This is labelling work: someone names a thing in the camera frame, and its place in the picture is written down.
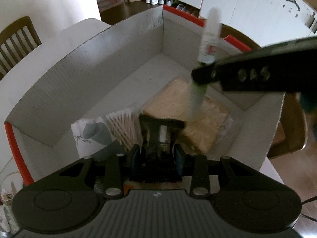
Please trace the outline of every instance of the red tape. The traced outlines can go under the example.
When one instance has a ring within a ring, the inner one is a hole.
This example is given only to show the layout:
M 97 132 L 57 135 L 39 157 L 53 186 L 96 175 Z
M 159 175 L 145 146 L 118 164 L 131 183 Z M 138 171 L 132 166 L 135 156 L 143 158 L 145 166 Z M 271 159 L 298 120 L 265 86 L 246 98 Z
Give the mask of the red tape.
M 182 12 L 180 10 L 177 10 L 176 8 L 172 7 L 172 6 L 167 6 L 166 4 L 163 5 L 163 9 L 168 11 L 168 12 L 171 12 L 173 14 L 176 14 L 186 20 L 189 20 L 191 21 L 192 23 L 195 23 L 196 25 L 199 25 L 201 27 L 204 26 L 205 22 L 202 20 L 202 19 L 198 19 L 196 18 L 195 16 L 187 13 L 187 12 Z
M 236 39 L 234 36 L 228 35 L 224 38 L 224 40 L 241 50 L 243 53 L 252 50 L 250 47 Z
M 4 128 L 5 128 L 5 132 L 7 133 L 7 138 L 9 141 L 9 145 L 10 145 L 16 166 L 18 167 L 18 169 L 20 171 L 20 174 L 23 178 L 25 185 L 30 185 L 34 182 L 34 180 L 33 180 L 32 176 L 28 170 L 28 167 L 26 166 L 26 164 L 23 160 L 23 157 L 22 157 L 21 152 L 19 150 L 19 146 L 18 146 L 16 139 L 15 139 L 15 136 L 14 136 L 14 132 L 13 132 L 11 123 L 5 122 Z

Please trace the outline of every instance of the white cardboard box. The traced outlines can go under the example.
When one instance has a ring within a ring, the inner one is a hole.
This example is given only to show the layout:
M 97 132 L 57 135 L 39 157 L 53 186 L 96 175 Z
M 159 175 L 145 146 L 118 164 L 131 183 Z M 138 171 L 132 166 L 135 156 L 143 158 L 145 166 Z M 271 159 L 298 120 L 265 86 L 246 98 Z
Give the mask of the white cardboard box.
M 71 50 L 60 48 L 62 36 L 51 41 L 51 50 L 42 44 L 37 55 L 30 53 L 0 82 L 0 89 L 11 92 L 0 92 L 0 117 L 13 126 L 22 164 L 34 181 L 79 159 L 73 122 L 142 107 L 174 77 L 190 80 L 197 66 L 202 28 L 162 6 L 111 27 L 93 19 L 78 24 L 81 31 L 64 30 L 75 46 Z M 228 53 L 239 53 L 223 42 Z M 59 54 L 52 55 L 54 47 Z M 210 86 L 207 95 L 233 119 L 228 137 L 214 144 L 208 157 L 229 155 L 259 170 L 276 131 L 283 93 L 233 94 Z

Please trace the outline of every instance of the wooden chair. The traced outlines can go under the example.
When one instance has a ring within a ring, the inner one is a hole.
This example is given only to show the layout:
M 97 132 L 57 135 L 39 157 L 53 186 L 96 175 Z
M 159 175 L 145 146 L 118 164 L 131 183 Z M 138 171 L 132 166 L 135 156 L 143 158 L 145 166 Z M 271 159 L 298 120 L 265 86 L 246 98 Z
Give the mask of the wooden chair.
M 284 132 L 284 139 L 278 140 L 278 135 Z M 287 153 L 303 149 L 307 143 L 307 122 L 305 113 L 299 104 L 296 95 L 286 93 L 280 124 L 275 134 L 275 140 L 267 157 L 274 158 Z
M 245 45 L 247 45 L 248 47 L 250 47 L 252 50 L 256 50 L 256 49 L 261 48 L 256 42 L 254 42 L 252 39 L 250 39 L 245 34 L 241 33 L 240 31 L 238 31 L 238 30 L 236 30 L 228 25 L 222 24 L 220 37 L 225 38 L 228 35 L 235 37 L 240 42 L 242 42 Z
M 41 41 L 30 17 L 25 16 L 0 33 L 0 80 Z

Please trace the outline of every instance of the black tool handle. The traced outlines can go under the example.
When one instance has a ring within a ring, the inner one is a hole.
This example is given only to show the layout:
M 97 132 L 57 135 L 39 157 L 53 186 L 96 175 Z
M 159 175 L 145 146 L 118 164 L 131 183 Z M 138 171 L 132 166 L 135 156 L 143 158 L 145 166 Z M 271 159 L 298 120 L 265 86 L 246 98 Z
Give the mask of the black tool handle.
M 233 56 L 192 71 L 199 84 L 220 81 L 224 91 L 313 92 L 317 37 L 297 39 Z

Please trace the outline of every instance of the cable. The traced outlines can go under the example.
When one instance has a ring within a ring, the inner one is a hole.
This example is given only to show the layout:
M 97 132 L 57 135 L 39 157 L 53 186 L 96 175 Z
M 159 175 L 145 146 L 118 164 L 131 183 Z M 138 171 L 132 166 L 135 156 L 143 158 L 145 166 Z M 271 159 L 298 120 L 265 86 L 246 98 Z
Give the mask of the cable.
M 310 199 L 308 199 L 308 200 L 303 201 L 303 202 L 302 202 L 302 205 L 305 205 L 306 203 L 309 203 L 309 202 L 312 202 L 312 201 L 315 201 L 315 200 L 317 200 L 317 196 L 312 197 L 312 198 L 310 198 Z M 309 220 L 311 220 L 311 221 L 317 222 L 317 219 L 312 218 L 312 217 L 310 217 L 310 216 L 307 216 L 307 215 L 305 215 L 305 214 L 302 214 L 302 213 L 301 213 L 300 216 L 302 216 L 302 217 L 304 217 L 304 218 L 307 218 L 307 219 L 309 219 Z

